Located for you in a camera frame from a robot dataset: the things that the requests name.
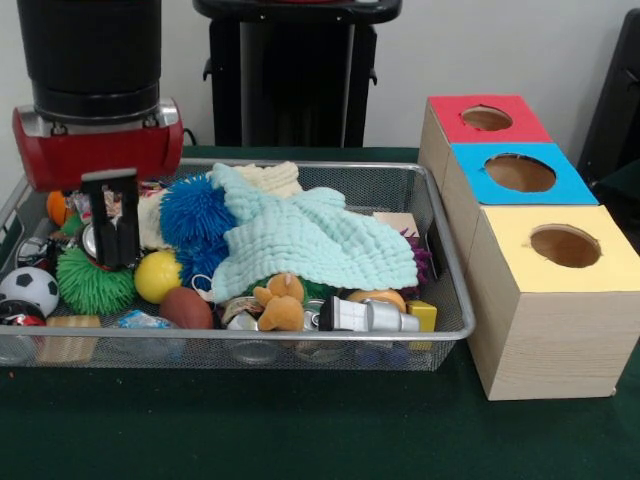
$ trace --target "wire mesh tray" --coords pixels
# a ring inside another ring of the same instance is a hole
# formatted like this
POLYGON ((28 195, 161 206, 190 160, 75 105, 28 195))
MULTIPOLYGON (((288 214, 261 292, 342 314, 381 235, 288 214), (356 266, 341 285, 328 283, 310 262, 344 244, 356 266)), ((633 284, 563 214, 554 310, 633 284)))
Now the wire mesh tray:
MULTIPOLYGON (((229 165, 279 162, 226 161, 229 165)), ((213 160, 184 159, 173 180, 209 171, 213 160)), ((410 212, 422 246, 433 253, 421 298, 438 308, 433 333, 241 332, 226 330, 129 330, 112 328, 124 315, 101 317, 103 328, 0 327, 0 365, 93 368, 270 368, 334 370, 436 370, 475 319, 433 177, 412 164, 299 162, 307 190, 342 192, 361 214, 410 212)), ((2 276, 14 268, 24 238, 46 236, 54 226, 46 194, 21 180, 0 211, 2 276)), ((132 308, 157 314, 141 299, 132 308)), ((72 315, 63 302, 56 316, 72 315)))

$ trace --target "black stand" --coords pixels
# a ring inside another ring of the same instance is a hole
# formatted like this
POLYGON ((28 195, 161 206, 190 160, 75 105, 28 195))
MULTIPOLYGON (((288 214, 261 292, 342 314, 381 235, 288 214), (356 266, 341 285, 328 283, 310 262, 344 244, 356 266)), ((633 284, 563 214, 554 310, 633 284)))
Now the black stand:
POLYGON ((212 19, 216 145, 360 147, 374 70, 374 23, 401 0, 280 4, 194 0, 212 19))
POLYGON ((640 9, 625 19, 578 170, 593 184, 640 158, 640 9))
POLYGON ((578 170, 640 253, 640 9, 625 19, 578 170))

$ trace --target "yellow ball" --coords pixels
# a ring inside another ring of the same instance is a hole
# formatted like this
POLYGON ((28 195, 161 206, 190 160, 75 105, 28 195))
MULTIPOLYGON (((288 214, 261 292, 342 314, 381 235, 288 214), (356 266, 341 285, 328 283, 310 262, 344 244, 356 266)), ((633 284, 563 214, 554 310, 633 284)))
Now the yellow ball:
POLYGON ((147 255, 135 273, 136 290, 147 302, 160 304, 169 290, 182 285, 181 268, 172 252, 147 255))

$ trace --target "brown plush toy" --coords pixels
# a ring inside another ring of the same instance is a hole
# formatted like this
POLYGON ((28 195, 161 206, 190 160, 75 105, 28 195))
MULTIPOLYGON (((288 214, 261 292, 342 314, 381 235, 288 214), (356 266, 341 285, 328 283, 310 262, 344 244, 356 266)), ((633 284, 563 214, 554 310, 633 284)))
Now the brown plush toy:
POLYGON ((264 307, 264 312, 258 320, 258 328, 261 331, 302 331, 304 287, 298 277, 291 273, 275 275, 267 283, 267 288, 254 288, 253 296, 264 307))

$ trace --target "orange ball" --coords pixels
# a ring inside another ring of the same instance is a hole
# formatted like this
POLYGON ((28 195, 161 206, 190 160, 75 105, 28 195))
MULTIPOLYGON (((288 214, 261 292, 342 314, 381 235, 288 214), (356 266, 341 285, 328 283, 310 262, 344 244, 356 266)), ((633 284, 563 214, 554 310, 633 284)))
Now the orange ball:
POLYGON ((73 211, 67 208, 62 192, 51 192, 47 198, 47 213, 53 223, 61 227, 64 222, 73 215, 73 211))

